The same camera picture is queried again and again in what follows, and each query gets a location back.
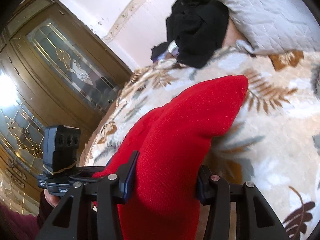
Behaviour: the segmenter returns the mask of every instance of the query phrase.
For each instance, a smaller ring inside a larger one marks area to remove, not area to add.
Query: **glass panel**
[[[2,30],[0,34],[0,50],[4,47],[4,45],[5,45],[4,30]]]
[[[43,138],[44,126],[22,104],[12,80],[0,68],[0,144],[36,175],[42,172]]]
[[[119,88],[50,18],[27,38],[49,67],[92,108],[105,113]]]
[[[39,203],[26,195],[4,171],[0,170],[0,199],[7,207],[23,215],[38,214]]]
[[[28,19],[35,15],[38,11],[51,4],[51,0],[35,0],[21,12],[19,12],[7,25],[9,34],[12,35],[20,26],[22,26]]]

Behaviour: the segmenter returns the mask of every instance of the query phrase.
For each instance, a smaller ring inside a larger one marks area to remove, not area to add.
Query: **black cloth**
[[[228,19],[228,8],[221,2],[177,0],[166,20],[168,44],[175,40],[179,47],[177,61],[203,67],[214,51],[221,48]]]
[[[154,46],[151,49],[150,59],[154,62],[157,57],[159,57],[162,53],[164,53],[166,51],[168,46],[169,46],[168,42],[162,42],[158,46]]]

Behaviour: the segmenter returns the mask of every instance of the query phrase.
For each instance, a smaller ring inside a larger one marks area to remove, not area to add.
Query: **red knitted fabric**
[[[129,131],[110,164],[95,174],[116,172],[133,150],[140,151],[135,192],[118,206],[125,240],[194,240],[198,169],[211,138],[231,127],[247,89],[244,76],[201,82],[145,114]]]

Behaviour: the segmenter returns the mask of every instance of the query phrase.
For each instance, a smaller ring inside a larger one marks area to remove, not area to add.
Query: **floral blanket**
[[[264,57],[227,47],[194,69],[178,64],[169,48],[131,77],[85,165],[106,165],[144,114],[186,88],[236,74],[249,79],[246,101],[231,130],[213,138],[204,162],[229,182],[254,181],[290,238],[307,239],[320,220],[320,52]]]

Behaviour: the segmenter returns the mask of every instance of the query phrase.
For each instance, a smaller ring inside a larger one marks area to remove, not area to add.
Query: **black plastic clip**
[[[228,240],[230,202],[236,202],[236,240],[289,240],[282,223],[253,182],[228,183],[201,166],[197,198],[211,205],[204,240]]]
[[[123,240],[117,204],[125,204],[131,197],[138,156],[139,152],[134,151],[116,173],[94,182],[83,177],[75,181],[47,218],[36,240]],[[91,229],[92,201],[97,201],[99,206],[97,232]]]

